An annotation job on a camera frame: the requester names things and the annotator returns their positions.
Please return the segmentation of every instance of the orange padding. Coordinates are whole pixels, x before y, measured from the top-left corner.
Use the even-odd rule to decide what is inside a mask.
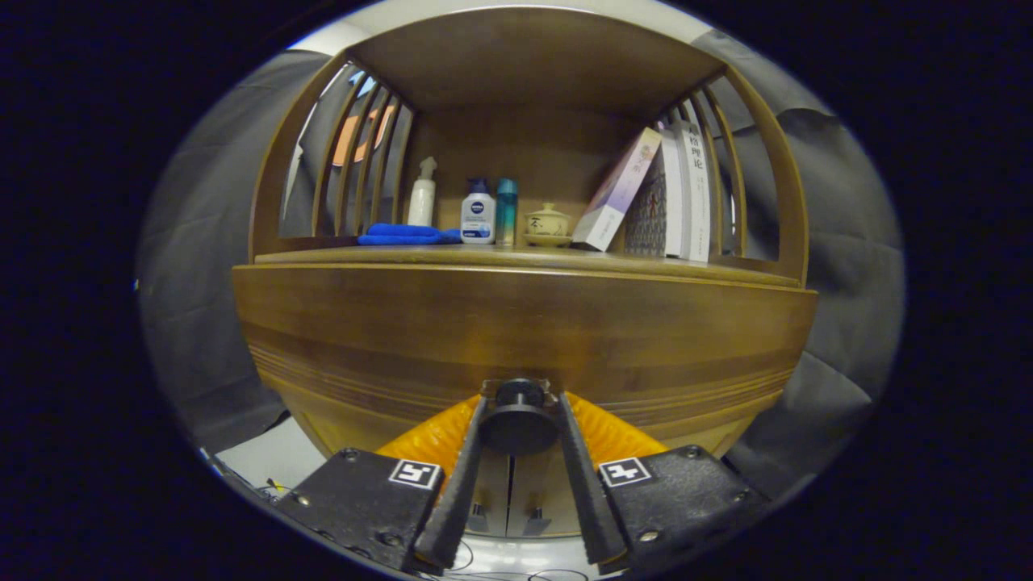
[[[666,446],[598,405],[570,392],[567,392],[567,398],[596,468],[602,462],[667,451]],[[377,454],[438,464],[447,479],[456,468],[459,451],[479,399],[480,396],[475,395],[457,403],[384,445],[377,450]]]

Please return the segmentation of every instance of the shelf top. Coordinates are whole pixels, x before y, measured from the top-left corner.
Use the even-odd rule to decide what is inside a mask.
[[[255,256],[256,265],[398,265],[471,268],[522,268],[565,270],[599,274],[657,276],[718,280],[723,282],[799,288],[797,281],[784,276],[745,269],[705,265],[612,252],[572,248],[503,247],[453,244],[441,246],[346,246],[319,250],[296,250]]]
[[[358,42],[346,54],[424,112],[533,104],[644,123],[727,66],[624,21],[526,6],[415,22]]]

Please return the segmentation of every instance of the blue towel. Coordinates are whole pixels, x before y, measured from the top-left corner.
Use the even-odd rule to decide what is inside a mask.
[[[439,231],[431,226],[408,224],[373,224],[366,236],[358,237],[362,246],[414,246],[422,244],[460,244],[459,228]]]

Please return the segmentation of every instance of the wooden cabinet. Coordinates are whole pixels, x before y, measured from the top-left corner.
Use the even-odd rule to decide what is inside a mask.
[[[333,209],[335,236],[280,238],[294,144],[318,94],[349,62],[375,80],[374,96],[384,91],[387,97],[371,110],[373,97],[358,99],[353,91],[338,127],[355,109],[367,134],[386,127],[388,146],[403,140],[402,159],[394,164],[401,189],[382,191],[392,164],[385,155],[365,155],[341,170],[357,172],[359,185],[353,204],[347,195],[335,197],[345,201]],[[686,106],[709,106],[715,125],[723,124],[707,90],[722,78],[753,116],[772,162],[776,261],[747,258],[745,228],[728,245],[720,223],[712,228],[707,265],[623,254],[620,239],[606,253],[528,247],[523,235],[514,248],[355,245],[370,223],[401,221],[407,184],[427,155],[438,161],[439,227],[458,225],[470,177],[519,180],[521,214],[549,201],[580,217],[643,126]],[[402,109],[413,114],[411,129],[396,128]],[[706,125],[713,153],[714,132],[730,133]],[[358,147],[363,131],[345,141],[348,151]],[[333,154],[328,148],[324,176]],[[346,152],[344,159],[351,158]],[[728,159],[728,193],[744,212],[738,158]],[[713,165],[719,207],[724,191]],[[328,180],[318,181],[313,235],[320,232]],[[366,209],[387,196],[389,216]],[[348,212],[359,216],[351,232]],[[715,221],[721,219],[715,212]],[[244,335],[263,381],[324,454],[345,446],[375,450],[468,398],[484,379],[534,376],[667,446],[694,442],[721,455],[780,396],[816,306],[816,294],[805,288],[807,214],[795,163],[777,120],[746,80],[666,36],[555,8],[446,14],[333,58],[271,144],[255,190],[250,247],[252,264],[232,273]],[[545,534],[576,533],[558,457],[557,449],[508,465],[488,463],[493,467],[482,470],[475,501],[495,523],[491,533],[522,534],[536,509],[552,521]],[[508,480],[500,473],[510,469],[513,489],[497,490]],[[501,500],[506,497],[508,504]],[[506,520],[508,529],[500,529]]]

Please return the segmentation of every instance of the screw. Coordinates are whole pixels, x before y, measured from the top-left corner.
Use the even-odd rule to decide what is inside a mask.
[[[366,558],[370,558],[370,552],[367,551],[366,549],[363,549],[361,547],[347,547],[347,549],[349,551],[355,553],[356,555],[364,556]]]
[[[398,547],[402,544],[402,538],[398,534],[392,534],[390,532],[381,532],[377,534],[377,541],[380,541],[388,547]]]

